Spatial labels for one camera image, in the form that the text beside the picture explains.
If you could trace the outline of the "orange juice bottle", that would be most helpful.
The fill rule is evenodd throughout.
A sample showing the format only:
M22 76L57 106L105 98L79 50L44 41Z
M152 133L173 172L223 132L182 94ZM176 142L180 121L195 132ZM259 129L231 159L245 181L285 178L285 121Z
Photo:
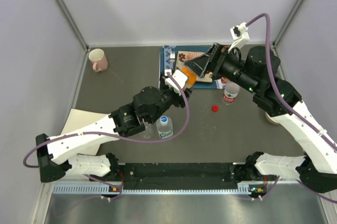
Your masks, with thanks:
M181 71L187 76L187 81L185 83L184 89L190 89L196 82L196 75L186 67L182 68Z

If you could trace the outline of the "red label water bottle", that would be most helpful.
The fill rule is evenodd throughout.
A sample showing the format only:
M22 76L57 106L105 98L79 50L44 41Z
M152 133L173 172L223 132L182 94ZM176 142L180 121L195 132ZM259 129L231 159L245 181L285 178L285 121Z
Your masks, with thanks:
M223 92L223 103L230 105L235 102L237 95L240 91L240 86L232 81L228 81Z

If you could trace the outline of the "red bottle cap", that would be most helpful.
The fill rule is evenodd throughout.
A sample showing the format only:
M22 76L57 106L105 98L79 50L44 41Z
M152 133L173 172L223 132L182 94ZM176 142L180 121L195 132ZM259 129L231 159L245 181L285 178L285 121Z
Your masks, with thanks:
M213 112L218 112L219 111L219 107L217 105L212 106L212 111Z

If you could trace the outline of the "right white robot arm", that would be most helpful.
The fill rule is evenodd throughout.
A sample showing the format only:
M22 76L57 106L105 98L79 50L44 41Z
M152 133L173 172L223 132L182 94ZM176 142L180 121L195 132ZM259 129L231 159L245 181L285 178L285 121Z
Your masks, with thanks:
M314 192L336 189L336 144L318 129L301 95L291 83L276 76L281 63L265 46L249 49L246 59L239 48L214 43L210 49L184 65L197 77L212 73L253 93L253 102L272 120L283 126L301 146L302 156L287 157L254 152L245 164L233 166L231 177L236 182L257 180L263 175L280 176L300 181Z

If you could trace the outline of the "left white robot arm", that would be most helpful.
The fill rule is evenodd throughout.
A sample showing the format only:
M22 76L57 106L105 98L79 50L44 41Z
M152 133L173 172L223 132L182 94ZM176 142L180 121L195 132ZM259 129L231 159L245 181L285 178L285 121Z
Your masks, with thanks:
M116 140L133 141L156 123L172 106L186 108L192 89L184 80L164 77L160 88L148 86L133 96L131 103L80 129L63 135L36 137L40 181L57 181L66 175L94 175L114 180L119 175L113 154L86 154L85 150Z

